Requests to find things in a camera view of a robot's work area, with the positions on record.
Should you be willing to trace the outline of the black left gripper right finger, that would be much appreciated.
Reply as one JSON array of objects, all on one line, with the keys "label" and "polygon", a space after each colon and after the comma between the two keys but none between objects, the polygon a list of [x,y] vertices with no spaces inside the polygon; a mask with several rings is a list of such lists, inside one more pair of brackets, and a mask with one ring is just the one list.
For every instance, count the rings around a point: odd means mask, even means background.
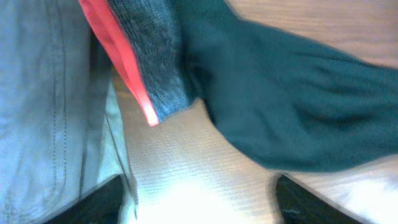
[{"label": "black left gripper right finger", "polygon": [[275,197],[287,224],[361,224],[286,175],[276,179]]}]

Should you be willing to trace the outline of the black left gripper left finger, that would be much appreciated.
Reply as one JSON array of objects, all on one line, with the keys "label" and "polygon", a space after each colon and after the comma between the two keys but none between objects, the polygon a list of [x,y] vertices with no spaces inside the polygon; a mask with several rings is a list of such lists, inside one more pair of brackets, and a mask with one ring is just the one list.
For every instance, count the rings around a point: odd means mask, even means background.
[{"label": "black left gripper left finger", "polygon": [[123,204],[123,175],[116,175],[45,224],[117,224]]}]

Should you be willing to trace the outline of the black leggings red waistband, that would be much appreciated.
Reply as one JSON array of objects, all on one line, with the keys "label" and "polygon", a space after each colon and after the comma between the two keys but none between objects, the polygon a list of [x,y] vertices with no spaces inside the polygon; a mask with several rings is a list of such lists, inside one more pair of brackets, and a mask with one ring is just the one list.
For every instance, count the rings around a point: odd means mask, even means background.
[{"label": "black leggings red waistband", "polygon": [[397,153],[397,70],[238,17],[219,0],[80,0],[154,126],[204,101],[271,169],[332,172]]}]

